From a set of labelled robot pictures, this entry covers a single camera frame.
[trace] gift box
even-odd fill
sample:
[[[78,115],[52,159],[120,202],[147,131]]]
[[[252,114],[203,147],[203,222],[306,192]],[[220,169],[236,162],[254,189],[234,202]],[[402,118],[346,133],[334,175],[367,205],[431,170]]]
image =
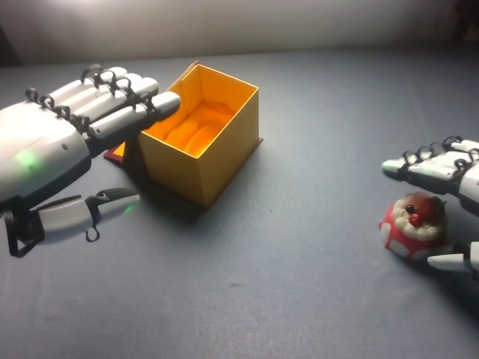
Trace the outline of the gift box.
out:
[[[258,88],[195,62],[168,90],[180,109],[135,145],[149,180],[208,207],[262,141]]]

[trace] table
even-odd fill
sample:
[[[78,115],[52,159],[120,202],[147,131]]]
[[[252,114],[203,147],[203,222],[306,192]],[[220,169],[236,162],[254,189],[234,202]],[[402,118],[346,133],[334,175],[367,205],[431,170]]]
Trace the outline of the table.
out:
[[[103,64],[166,89],[192,58]],[[414,188],[381,163],[449,135],[479,139],[468,49],[343,49],[200,62],[260,88],[264,142],[213,208],[158,190],[82,236],[10,258],[0,233],[0,349],[14,358],[476,358],[479,284],[382,248]],[[0,70],[0,108],[85,64]],[[55,198],[134,187],[101,157]],[[446,196],[449,233],[479,218]]]

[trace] santa claus toy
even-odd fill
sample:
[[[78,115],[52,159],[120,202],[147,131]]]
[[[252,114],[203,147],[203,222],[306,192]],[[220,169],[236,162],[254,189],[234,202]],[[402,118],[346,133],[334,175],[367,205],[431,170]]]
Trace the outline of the santa claus toy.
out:
[[[379,223],[384,247],[408,260],[449,251],[444,206],[438,197],[423,192],[398,200]]]

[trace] dark object in background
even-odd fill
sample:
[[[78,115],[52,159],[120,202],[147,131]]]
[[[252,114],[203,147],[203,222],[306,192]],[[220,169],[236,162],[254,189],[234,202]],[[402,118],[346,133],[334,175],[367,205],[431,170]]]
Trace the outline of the dark object in background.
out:
[[[459,16],[452,40],[461,41],[467,34],[469,26],[479,26],[479,0],[457,0],[456,12]]]
[[[18,59],[12,45],[8,41],[3,30],[0,28],[0,67],[20,65],[22,65],[20,59]]]

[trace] yellow box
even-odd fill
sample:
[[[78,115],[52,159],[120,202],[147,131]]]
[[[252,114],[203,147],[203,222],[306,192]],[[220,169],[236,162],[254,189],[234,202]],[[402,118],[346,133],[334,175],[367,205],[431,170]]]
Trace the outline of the yellow box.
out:
[[[208,207],[260,143],[258,88],[195,62],[168,90],[180,96],[180,109],[138,137],[147,174]],[[233,117],[202,153],[194,156],[166,142],[180,125],[188,132],[186,120],[209,102],[226,105]]]

